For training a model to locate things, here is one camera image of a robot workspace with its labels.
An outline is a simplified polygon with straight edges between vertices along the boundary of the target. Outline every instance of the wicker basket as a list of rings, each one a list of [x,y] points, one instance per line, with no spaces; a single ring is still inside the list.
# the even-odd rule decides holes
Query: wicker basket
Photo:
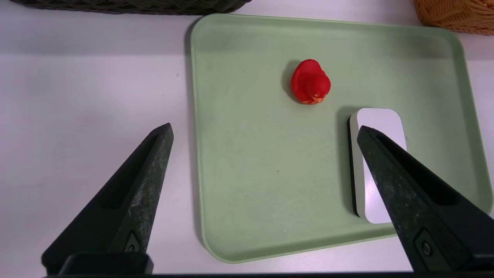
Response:
[[[251,0],[11,0],[39,9],[104,13],[210,14],[232,12]]]
[[[494,35],[494,0],[414,0],[425,26]]]

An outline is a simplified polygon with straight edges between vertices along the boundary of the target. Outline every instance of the duck beak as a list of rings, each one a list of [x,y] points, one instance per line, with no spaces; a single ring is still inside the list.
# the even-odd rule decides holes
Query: duck beak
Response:
[[[315,102],[317,102],[317,103],[321,103],[321,102],[323,102],[323,100],[324,100],[324,98],[323,98],[323,97],[321,97],[321,98],[319,98],[319,97],[313,97],[312,99],[313,99]]]

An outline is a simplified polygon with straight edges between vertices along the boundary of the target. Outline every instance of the white table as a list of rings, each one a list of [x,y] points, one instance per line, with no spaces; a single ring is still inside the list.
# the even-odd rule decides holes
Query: white table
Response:
[[[237,11],[419,25],[411,0],[254,0]],[[175,141],[148,253],[155,273],[407,271],[396,237],[229,265],[198,239],[190,58],[195,16],[32,10],[0,2],[0,277],[42,252],[153,128]],[[460,35],[494,173],[494,37]]]

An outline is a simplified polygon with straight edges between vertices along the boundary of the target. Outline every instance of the light green plastic tray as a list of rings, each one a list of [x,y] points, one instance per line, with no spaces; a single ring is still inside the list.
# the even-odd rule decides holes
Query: light green plastic tray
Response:
[[[352,210],[347,120],[395,110],[408,151],[489,212],[492,190],[463,50],[446,30],[210,15],[191,35],[202,236],[238,263],[395,234]],[[320,62],[323,103],[292,99]]]

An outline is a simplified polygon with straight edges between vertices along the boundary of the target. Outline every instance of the red rubber duck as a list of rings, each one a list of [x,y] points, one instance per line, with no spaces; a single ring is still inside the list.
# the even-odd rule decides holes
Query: red rubber duck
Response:
[[[331,81],[316,60],[302,61],[291,77],[291,91],[306,105],[321,103],[331,89]]]

